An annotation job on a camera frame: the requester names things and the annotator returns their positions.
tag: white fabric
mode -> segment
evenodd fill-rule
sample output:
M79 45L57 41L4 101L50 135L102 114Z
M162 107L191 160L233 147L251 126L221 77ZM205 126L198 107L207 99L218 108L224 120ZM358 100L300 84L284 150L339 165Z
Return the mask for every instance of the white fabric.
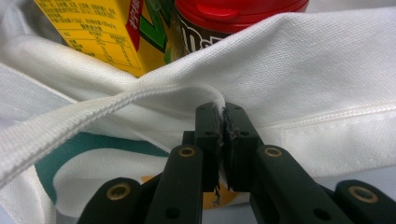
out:
M394 1L312 0L308 12L372 9L274 16L139 79L56 43L33 1L1 1L0 118L16 124L0 132L0 204L17 223L54 222L29 167L77 132L169 151L211 101L244 107L313 176L396 163ZM12 202L17 190L36 197Z

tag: dark label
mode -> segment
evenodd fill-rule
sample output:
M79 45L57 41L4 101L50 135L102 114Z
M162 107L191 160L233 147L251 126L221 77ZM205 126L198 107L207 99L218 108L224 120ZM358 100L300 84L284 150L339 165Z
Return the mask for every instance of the dark label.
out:
M230 34L207 30L187 21L180 13L181 34L183 35L184 47L189 53L207 48Z

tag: yellow juice carton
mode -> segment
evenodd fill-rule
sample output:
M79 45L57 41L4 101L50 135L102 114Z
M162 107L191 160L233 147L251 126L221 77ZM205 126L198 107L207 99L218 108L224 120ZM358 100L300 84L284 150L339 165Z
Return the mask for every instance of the yellow juice carton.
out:
M141 77L171 62L173 0L35 0L71 48Z

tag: screw hole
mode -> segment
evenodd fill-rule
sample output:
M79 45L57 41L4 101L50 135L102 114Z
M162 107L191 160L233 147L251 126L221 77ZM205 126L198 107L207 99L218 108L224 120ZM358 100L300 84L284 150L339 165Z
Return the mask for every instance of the screw hole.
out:
M131 192L131 187L127 183L119 183L107 190L107 198L112 201L125 198Z
M249 135L248 132L241 132L241 134L244 135L244 136L248 136Z
M168 208L165 212L166 217L169 219L177 219L180 217L180 210L177 208Z
M190 157L195 154L195 150L189 147L184 147L178 151L178 155L182 157Z
M328 220L332 219L332 217L330 216L330 214L328 212L326 212L325 210L320 209L320 208L314 209L314 215L323 221L328 221Z
M364 203L377 203L378 196L374 194L369 189L360 187L360 186L351 186L349 187L349 193L352 194L356 199L362 201Z
M264 150L264 152L270 157L280 157L283 155L281 150L274 147L268 147Z

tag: seam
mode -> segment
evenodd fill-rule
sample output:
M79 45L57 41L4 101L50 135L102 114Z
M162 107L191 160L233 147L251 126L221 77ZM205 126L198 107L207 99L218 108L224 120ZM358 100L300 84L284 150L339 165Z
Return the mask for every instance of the seam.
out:
M270 125L267 127L260 127L258 130L264 131L268 129L293 129L300 128L304 126L320 124L324 122L336 121L341 119L353 119L357 117L363 117L373 114L380 114L390 111L396 111L396 103L386 104L386 105L378 105L378 106L370 106L370 107L362 107L362 108L353 108L341 112L336 112L333 114L328 114L324 116L318 116L308 119L301 119L297 121L289 121L283 122L275 125Z

